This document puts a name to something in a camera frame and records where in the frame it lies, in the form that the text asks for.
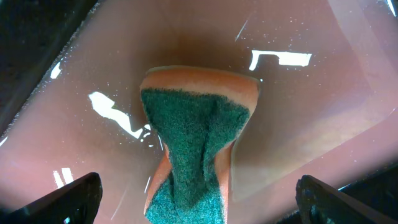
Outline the black and red tray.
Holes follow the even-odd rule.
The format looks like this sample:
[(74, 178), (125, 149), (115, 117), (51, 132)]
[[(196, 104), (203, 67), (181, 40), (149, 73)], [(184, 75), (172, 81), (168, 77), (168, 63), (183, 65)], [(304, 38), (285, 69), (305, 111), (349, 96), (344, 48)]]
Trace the black and red tray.
[(294, 210), (305, 174), (342, 187), (397, 160), (396, 1), (103, 1), (1, 138), (1, 205), (97, 172), (96, 223), (145, 223), (165, 148), (139, 86), (166, 65), (261, 83), (233, 151), (230, 223)]

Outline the green and orange sponge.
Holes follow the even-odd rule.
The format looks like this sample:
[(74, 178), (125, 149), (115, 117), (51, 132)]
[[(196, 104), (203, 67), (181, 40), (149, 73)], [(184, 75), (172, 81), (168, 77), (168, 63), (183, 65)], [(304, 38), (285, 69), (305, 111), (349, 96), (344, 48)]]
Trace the green and orange sponge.
[(226, 223), (231, 151), (256, 109), (258, 80), (210, 68), (157, 67), (140, 91), (165, 149), (145, 217), (151, 223)]

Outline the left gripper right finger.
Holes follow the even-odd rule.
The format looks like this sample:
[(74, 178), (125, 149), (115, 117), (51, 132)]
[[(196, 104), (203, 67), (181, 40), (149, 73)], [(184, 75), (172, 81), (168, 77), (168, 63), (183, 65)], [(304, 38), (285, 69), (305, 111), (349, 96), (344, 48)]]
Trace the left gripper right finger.
[(298, 180), (295, 198), (303, 224), (397, 224), (397, 220), (336, 190), (311, 175), (303, 175)]

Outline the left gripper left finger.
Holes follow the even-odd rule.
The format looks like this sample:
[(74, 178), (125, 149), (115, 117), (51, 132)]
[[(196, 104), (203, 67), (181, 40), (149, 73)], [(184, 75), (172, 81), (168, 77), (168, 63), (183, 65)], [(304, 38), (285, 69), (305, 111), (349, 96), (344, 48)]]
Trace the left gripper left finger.
[(100, 175), (90, 172), (42, 198), (1, 217), (10, 224), (93, 224), (103, 196)]

